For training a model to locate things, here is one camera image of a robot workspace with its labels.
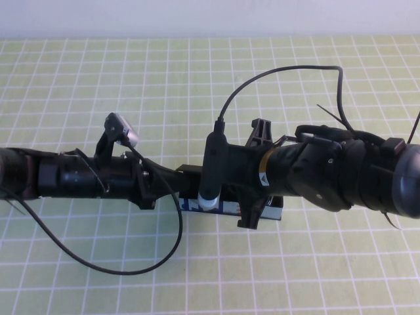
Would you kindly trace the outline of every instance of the table surface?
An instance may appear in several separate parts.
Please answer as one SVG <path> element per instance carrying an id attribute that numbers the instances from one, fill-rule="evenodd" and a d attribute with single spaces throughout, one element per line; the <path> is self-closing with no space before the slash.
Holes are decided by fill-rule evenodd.
<path id="1" fill-rule="evenodd" d="M 202 163 L 205 137 L 228 95 L 278 66 L 341 65 L 355 129 L 407 139 L 420 110 L 420 36 L 231 39 L 0 40 L 0 146 L 88 156 L 110 112 L 139 132 L 137 148 L 167 167 Z M 225 115 L 230 143 L 251 120 L 273 138 L 336 121 L 337 72 L 271 75 Z M 420 143 L 418 134 L 414 143 Z M 124 151 L 115 148 L 115 155 Z M 30 203 L 64 243 L 101 266 L 134 270 L 166 255 L 177 220 L 128 201 Z M 29 215 L 0 208 L 0 307 L 7 314 L 419 314 L 420 222 L 355 207 L 329 213 L 286 198 L 281 222 L 257 231 L 237 218 L 184 213 L 175 256 L 142 276 L 109 276 L 63 254 Z"/>

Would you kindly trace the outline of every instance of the black bracket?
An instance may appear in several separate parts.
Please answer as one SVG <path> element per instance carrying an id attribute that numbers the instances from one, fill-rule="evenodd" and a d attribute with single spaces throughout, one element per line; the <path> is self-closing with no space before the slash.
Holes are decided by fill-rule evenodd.
<path id="1" fill-rule="evenodd" d="M 258 146 L 273 147 L 271 135 L 271 121 L 264 119 L 254 119 L 251 124 L 253 131 L 245 145 L 247 148 Z M 236 189 L 236 195 L 241 210 L 241 219 L 238 221 L 238 227 L 256 230 L 258 221 L 268 202 L 274 204 L 283 204 L 283 198 L 270 197 L 264 192 L 255 189 L 240 187 Z"/>

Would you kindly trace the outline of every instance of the white wall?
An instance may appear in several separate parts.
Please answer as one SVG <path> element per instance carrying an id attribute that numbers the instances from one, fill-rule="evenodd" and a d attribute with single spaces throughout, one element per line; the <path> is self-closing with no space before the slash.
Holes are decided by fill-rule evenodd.
<path id="1" fill-rule="evenodd" d="M 0 37 L 186 37 L 344 33 L 420 33 L 420 1 L 0 1 Z"/>

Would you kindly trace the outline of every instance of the white sticker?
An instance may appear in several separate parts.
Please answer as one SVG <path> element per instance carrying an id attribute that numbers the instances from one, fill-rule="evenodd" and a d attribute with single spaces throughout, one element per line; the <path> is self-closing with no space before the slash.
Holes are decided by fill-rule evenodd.
<path id="1" fill-rule="evenodd" d="M 266 173 L 259 173 L 259 175 L 260 175 L 261 184 L 263 186 L 270 186 L 270 184 L 268 183 L 267 174 Z"/>

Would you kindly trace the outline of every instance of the wire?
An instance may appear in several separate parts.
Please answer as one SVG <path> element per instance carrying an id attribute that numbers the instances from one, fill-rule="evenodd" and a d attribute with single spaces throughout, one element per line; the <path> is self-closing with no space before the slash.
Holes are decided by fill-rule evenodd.
<path id="1" fill-rule="evenodd" d="M 179 221 L 179 229 L 178 229 L 178 237 L 177 237 L 177 240 L 176 240 L 176 242 L 175 242 L 172 250 L 162 260 L 160 260 L 158 263 L 156 263 L 155 265 L 153 265 L 151 267 L 148 267 L 148 268 L 145 268 L 145 269 L 142 269 L 142 270 L 135 270 L 135 271 L 119 271 L 119 270 L 112 270 L 112 269 L 102 268 L 100 266 L 97 266 L 95 264 L 92 264 L 91 262 L 88 262 L 88 261 L 82 259 L 81 257 L 77 256 L 75 253 L 73 253 L 72 251 L 70 251 L 49 230 L 49 228 L 45 225 L 45 223 L 38 217 L 38 215 L 36 214 L 36 212 L 23 200 L 23 198 L 19 197 L 13 191 L 11 191 L 8 188 L 5 188 L 3 186 L 0 186 L 0 190 L 3 191 L 4 193 L 6 193 L 6 195 L 8 195 L 7 197 L 12 198 L 12 199 L 16 200 L 18 203 L 20 203 L 21 206 L 23 208 L 25 208 L 25 210 L 34 218 L 34 220 L 36 221 L 36 223 L 44 230 L 44 232 L 47 233 L 47 235 L 50 237 L 50 239 L 55 244 L 57 244 L 57 246 L 59 246 L 59 248 L 61 248 L 67 255 L 69 255 L 75 261 L 77 261 L 77 262 L 83 264 L 84 266 L 89 267 L 89 268 L 91 268 L 93 270 L 96 270 L 96 271 L 99 271 L 99 272 L 103 272 L 103 273 L 106 273 L 106 274 L 113 274 L 113 275 L 117 275 L 117 276 L 135 276 L 135 275 L 138 275 L 138 274 L 145 274 L 147 272 L 150 272 L 150 271 L 156 269 L 157 267 L 160 267 L 164 263 L 166 263 L 171 258 L 171 256 L 174 254 L 174 252 L 177 250 L 177 248 L 179 246 L 179 243 L 181 241 L 181 237 L 182 237 L 182 229 L 183 229 L 183 227 L 182 227 L 182 212 L 181 212 L 181 208 L 180 208 L 180 205 L 179 205 L 178 198 L 175 195 L 173 189 L 169 186 L 168 182 L 131 145 L 127 145 L 127 146 L 134 153 L 134 155 L 136 155 L 142 161 L 143 164 L 145 164 L 147 167 L 149 167 L 154 172 L 154 174 L 156 175 L 156 177 L 163 182 L 163 184 L 168 189 L 168 192 L 171 193 L 172 198 L 173 198 L 173 200 L 175 202 L 175 205 L 177 207 L 178 221 Z"/>
<path id="2" fill-rule="evenodd" d="M 417 129 L 417 125 L 419 124 L 419 120 L 420 120 L 420 112 L 419 112 L 419 114 L 417 115 L 417 119 L 415 120 L 415 123 L 414 123 L 413 129 L 411 130 L 411 134 L 410 134 L 410 136 L 409 136 L 409 138 L 408 138 L 407 143 L 411 143 L 411 140 L 413 140 L 415 130 Z"/>
<path id="3" fill-rule="evenodd" d="M 288 71 L 288 70 L 337 70 L 339 72 L 339 77 L 338 77 L 338 82 L 337 82 L 337 109 L 339 111 L 340 114 L 340 118 L 343 122 L 343 125 L 350 131 L 354 131 L 352 126 L 350 125 L 350 123 L 348 122 L 346 115 L 344 114 L 343 111 L 343 101 L 342 101 L 342 90 L 343 90 L 343 69 L 340 66 L 289 66 L 289 67 L 281 67 L 281 68 L 276 68 L 276 69 L 272 69 L 272 70 L 268 70 L 266 72 L 260 73 L 259 75 L 249 79 L 248 81 L 246 81 L 245 83 L 242 83 L 241 86 L 239 86 L 228 98 L 228 100 L 226 101 L 226 103 L 224 103 L 224 106 L 222 108 L 222 110 L 220 111 L 219 114 L 219 121 L 223 121 L 223 116 L 224 113 L 226 112 L 226 110 L 229 107 L 229 104 L 231 103 L 231 101 L 234 99 L 234 97 L 240 92 L 242 91 L 246 86 L 248 86 L 249 84 L 251 84 L 252 82 L 265 77 L 266 75 L 269 74 L 274 74 L 276 72 L 282 72 L 282 71 Z"/>

